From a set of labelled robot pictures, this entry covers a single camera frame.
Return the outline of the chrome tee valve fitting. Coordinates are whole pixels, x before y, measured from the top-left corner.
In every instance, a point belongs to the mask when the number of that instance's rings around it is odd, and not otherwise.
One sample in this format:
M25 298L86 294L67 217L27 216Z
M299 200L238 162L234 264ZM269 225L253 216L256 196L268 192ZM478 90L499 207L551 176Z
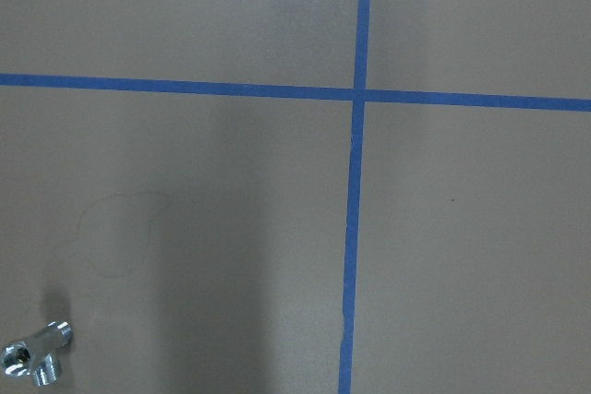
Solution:
M62 374L58 353L73 338L71 325L53 321L1 350L1 371L8 378L29 377L37 388L57 382Z

